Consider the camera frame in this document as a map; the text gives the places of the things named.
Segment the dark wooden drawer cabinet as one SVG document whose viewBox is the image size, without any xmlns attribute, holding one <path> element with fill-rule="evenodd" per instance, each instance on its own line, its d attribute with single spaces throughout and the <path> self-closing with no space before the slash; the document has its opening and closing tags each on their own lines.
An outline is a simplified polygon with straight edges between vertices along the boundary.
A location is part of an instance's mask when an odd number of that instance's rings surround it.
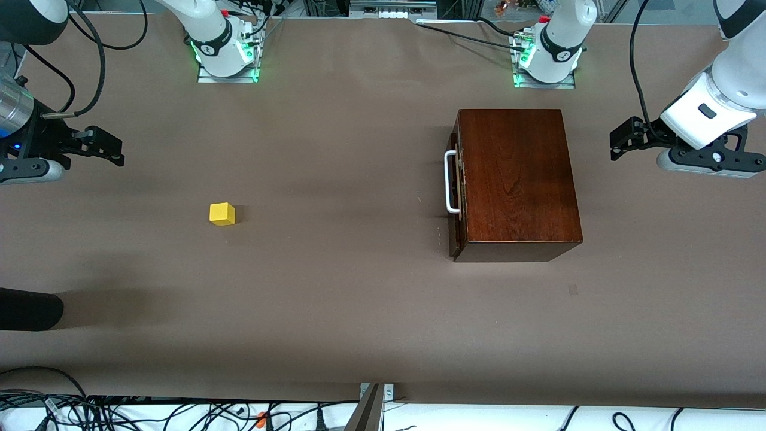
<svg viewBox="0 0 766 431">
<path fill-rule="evenodd" d="M 563 112 L 462 109 L 464 243 L 457 263 L 549 262 L 583 243 Z"/>
</svg>

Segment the brown paper table cover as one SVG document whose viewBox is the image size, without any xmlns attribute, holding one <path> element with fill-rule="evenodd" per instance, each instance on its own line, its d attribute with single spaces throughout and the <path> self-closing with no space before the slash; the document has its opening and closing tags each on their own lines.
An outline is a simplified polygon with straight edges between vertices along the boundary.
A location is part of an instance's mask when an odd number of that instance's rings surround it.
<svg viewBox="0 0 766 431">
<path fill-rule="evenodd" d="M 260 81 L 201 84 L 169 12 L 107 52 L 93 111 L 126 163 L 0 186 L 0 287 L 59 294 L 0 331 L 0 370 L 90 394 L 420 403 L 766 405 L 766 174 L 616 162 L 638 115 L 630 27 L 590 32 L 574 90 L 406 20 L 287 19 Z M 442 155 L 459 110 L 563 112 L 582 245 L 455 263 Z M 229 202 L 237 223 L 216 226 Z"/>
</svg>

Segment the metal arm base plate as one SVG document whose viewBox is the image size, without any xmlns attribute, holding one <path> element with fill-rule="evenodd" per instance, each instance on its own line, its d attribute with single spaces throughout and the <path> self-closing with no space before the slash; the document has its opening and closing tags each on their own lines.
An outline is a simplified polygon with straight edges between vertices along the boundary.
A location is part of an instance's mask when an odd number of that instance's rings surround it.
<svg viewBox="0 0 766 431">
<path fill-rule="evenodd" d="M 567 74 L 567 77 L 557 83 L 544 83 L 534 79 L 526 70 L 516 70 L 513 72 L 513 83 L 516 88 L 530 89 L 575 89 L 575 75 L 573 72 Z"/>
<path fill-rule="evenodd" d="M 224 84 L 252 84 L 257 83 L 260 77 L 260 63 L 250 63 L 246 65 L 237 74 L 228 77 L 216 77 L 209 74 L 208 71 L 199 67 L 199 76 L 197 76 L 197 82 L 199 83 L 224 83 Z"/>
</svg>

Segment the grey metal bar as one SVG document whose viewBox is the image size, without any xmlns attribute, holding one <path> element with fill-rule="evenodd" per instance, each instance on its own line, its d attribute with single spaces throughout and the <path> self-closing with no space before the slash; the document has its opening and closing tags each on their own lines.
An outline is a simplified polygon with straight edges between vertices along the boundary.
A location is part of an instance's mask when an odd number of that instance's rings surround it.
<svg viewBox="0 0 766 431">
<path fill-rule="evenodd" d="M 367 384 L 343 431 L 381 431 L 383 407 L 387 390 L 385 384 Z"/>
</svg>

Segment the wooden drawer with white handle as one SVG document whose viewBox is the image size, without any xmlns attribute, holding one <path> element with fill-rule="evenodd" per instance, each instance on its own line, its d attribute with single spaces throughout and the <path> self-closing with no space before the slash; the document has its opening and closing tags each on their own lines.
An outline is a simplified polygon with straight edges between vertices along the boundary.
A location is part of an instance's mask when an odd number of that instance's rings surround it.
<svg viewBox="0 0 766 431">
<path fill-rule="evenodd" d="M 463 197 L 463 165 L 458 133 L 449 135 L 448 146 L 443 155 L 445 208 L 448 211 L 449 255 L 455 260 L 464 243 L 465 203 Z"/>
</svg>

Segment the black rounded cylinder object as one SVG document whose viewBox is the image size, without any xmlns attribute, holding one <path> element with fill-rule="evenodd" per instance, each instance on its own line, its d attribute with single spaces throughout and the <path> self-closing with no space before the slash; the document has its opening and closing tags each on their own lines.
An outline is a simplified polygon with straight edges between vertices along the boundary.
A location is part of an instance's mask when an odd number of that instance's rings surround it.
<svg viewBox="0 0 766 431">
<path fill-rule="evenodd" d="M 0 330 L 50 330 L 64 311 L 65 304 L 57 295 L 0 287 Z"/>
</svg>

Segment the white power strip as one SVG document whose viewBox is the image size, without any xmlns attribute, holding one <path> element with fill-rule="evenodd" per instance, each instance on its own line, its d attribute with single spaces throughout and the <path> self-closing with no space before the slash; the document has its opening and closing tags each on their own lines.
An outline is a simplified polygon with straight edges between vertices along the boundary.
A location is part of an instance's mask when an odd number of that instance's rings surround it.
<svg viewBox="0 0 766 431">
<path fill-rule="evenodd" d="M 437 0 L 348 0 L 348 16 L 369 19 L 437 19 Z"/>
</svg>

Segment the yellow cube block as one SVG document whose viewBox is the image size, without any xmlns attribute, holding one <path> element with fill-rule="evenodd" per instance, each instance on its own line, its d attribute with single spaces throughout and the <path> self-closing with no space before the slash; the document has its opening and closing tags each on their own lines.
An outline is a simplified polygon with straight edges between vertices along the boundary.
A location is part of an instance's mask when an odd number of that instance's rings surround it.
<svg viewBox="0 0 766 431">
<path fill-rule="evenodd" d="M 208 220 L 216 226 L 233 226 L 237 223 L 237 210 L 229 202 L 209 205 Z"/>
</svg>

